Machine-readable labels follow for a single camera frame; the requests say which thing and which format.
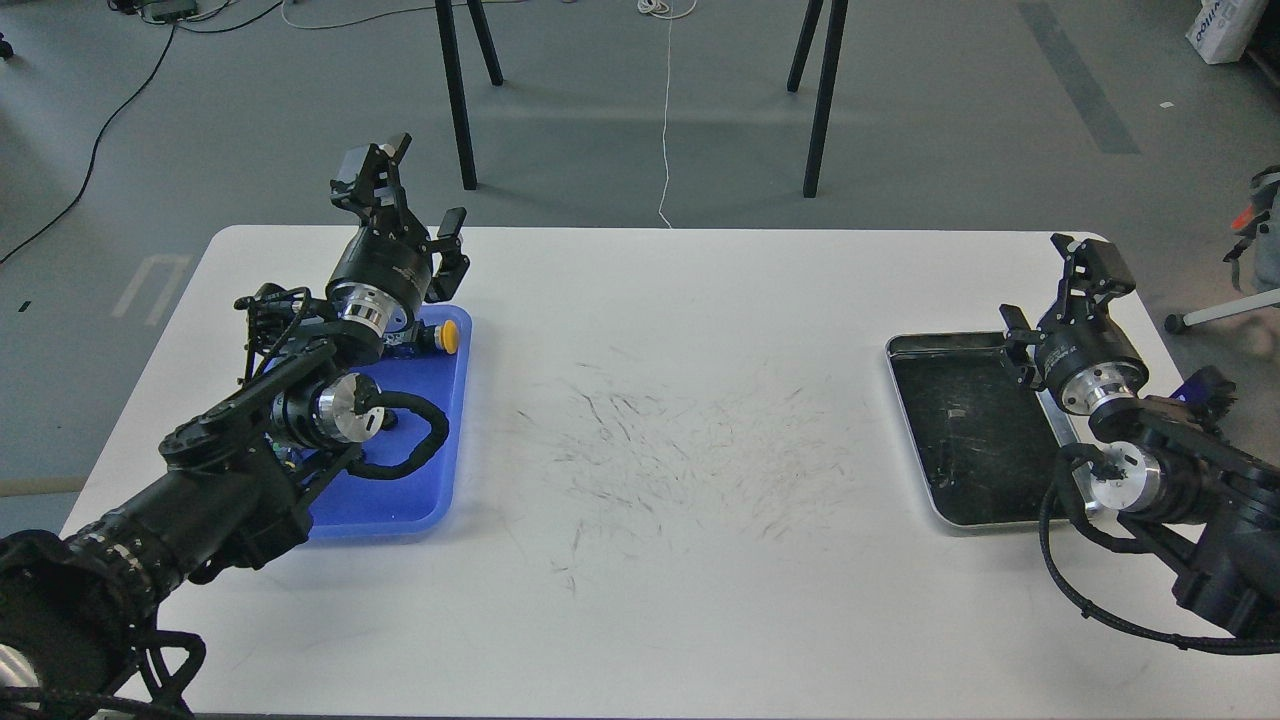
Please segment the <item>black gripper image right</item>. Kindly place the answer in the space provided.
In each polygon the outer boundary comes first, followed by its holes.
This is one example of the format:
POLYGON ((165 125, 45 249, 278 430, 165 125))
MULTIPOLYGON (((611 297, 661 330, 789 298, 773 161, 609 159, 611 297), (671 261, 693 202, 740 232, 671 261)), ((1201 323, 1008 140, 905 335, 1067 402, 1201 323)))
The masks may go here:
POLYGON ((1050 241, 1064 260, 1057 297, 1038 328, 1019 306, 1000 305, 1004 368, 1020 388, 1046 388, 1065 413, 1093 413, 1134 397, 1149 369, 1108 314, 1115 299, 1137 290, 1129 265, 1105 240, 1052 233, 1050 241))

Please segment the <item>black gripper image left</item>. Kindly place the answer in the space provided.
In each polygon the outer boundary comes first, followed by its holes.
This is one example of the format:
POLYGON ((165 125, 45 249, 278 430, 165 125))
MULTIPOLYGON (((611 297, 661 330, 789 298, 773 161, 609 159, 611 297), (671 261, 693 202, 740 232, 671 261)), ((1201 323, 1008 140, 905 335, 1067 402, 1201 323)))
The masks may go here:
POLYGON ((403 331, 424 304, 451 301, 470 258, 462 250, 465 208, 451 208, 433 238, 410 228, 399 167, 412 136, 351 149, 332 179, 332 205, 357 217, 348 243, 326 284, 337 315, 374 331, 403 331))

